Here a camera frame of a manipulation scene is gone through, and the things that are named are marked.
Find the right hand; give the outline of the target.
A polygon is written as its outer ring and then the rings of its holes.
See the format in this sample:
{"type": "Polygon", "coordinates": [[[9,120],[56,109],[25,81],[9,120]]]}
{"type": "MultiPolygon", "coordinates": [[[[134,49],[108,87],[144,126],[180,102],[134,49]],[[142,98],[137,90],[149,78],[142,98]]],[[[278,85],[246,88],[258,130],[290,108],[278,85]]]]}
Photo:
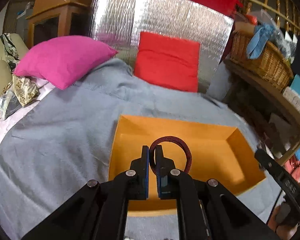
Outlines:
{"type": "Polygon", "coordinates": [[[281,206],[277,206],[268,222],[268,226],[273,230],[282,240],[290,240],[293,235],[297,232],[298,226],[291,227],[289,225],[280,225],[276,222],[276,216],[279,213],[281,206]]]}

